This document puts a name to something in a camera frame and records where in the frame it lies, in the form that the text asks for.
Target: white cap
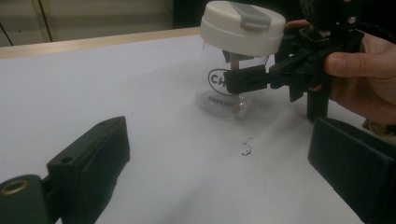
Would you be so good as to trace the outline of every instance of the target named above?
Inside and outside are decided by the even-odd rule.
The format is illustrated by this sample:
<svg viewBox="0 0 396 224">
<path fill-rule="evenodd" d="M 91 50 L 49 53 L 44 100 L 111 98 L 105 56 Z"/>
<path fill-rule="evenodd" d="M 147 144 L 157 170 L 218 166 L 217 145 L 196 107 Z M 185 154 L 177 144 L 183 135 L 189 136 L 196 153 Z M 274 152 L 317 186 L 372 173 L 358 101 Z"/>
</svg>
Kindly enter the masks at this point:
<svg viewBox="0 0 396 224">
<path fill-rule="evenodd" d="M 213 1 L 206 5 L 201 37 L 232 53 L 271 55 L 279 48 L 285 22 L 283 16 L 263 7 Z"/>
</svg>

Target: gray tab on lid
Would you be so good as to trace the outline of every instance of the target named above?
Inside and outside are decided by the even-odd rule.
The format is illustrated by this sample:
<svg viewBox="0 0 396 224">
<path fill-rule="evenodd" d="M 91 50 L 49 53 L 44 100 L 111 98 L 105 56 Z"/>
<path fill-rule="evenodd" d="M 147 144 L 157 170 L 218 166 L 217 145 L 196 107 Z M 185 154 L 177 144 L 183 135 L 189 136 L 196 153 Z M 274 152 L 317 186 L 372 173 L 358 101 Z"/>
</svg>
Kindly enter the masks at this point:
<svg viewBox="0 0 396 224">
<path fill-rule="evenodd" d="M 241 26 L 254 30 L 269 30 L 271 17 L 251 5 L 230 2 L 236 12 L 241 16 Z"/>
</svg>

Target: plastic container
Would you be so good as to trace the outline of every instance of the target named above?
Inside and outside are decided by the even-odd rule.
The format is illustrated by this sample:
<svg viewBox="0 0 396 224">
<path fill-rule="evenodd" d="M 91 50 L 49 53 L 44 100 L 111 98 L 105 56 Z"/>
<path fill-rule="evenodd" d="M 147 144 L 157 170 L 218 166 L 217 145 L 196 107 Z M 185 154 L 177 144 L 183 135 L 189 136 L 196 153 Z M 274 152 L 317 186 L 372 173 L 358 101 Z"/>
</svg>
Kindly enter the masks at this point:
<svg viewBox="0 0 396 224">
<path fill-rule="evenodd" d="M 268 56 L 279 48 L 284 26 L 285 19 L 266 8 L 209 2 L 201 22 L 200 105 L 223 117 L 244 117 L 253 92 L 230 94 L 223 73 L 256 65 L 264 72 Z"/>
</svg>

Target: screw hole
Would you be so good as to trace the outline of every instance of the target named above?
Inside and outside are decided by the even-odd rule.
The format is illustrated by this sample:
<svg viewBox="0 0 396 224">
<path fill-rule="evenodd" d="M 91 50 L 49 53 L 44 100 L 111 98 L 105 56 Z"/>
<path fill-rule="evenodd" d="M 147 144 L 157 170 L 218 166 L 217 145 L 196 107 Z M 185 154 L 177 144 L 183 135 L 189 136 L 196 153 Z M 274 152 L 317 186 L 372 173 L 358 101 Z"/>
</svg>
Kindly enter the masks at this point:
<svg viewBox="0 0 396 224">
<path fill-rule="evenodd" d="M 1 189 L 1 193 L 4 195 L 18 193 L 21 190 L 26 189 L 28 185 L 29 185 L 28 180 L 16 180 L 16 181 L 13 181 L 13 182 L 5 185 Z"/>
</svg>

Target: printed logo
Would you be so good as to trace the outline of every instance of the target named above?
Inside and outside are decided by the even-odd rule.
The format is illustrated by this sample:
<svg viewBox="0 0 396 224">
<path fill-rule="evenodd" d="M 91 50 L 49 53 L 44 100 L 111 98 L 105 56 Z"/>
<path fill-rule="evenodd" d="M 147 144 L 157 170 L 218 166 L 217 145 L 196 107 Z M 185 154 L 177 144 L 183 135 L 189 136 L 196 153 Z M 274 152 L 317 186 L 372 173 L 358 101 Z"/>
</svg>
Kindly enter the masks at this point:
<svg viewBox="0 0 396 224">
<path fill-rule="evenodd" d="M 227 87 L 225 85 L 224 73 L 228 71 L 229 70 L 226 69 L 213 69 L 209 72 L 207 80 L 214 91 L 222 95 L 233 96 L 233 94 L 227 91 Z"/>
</svg>

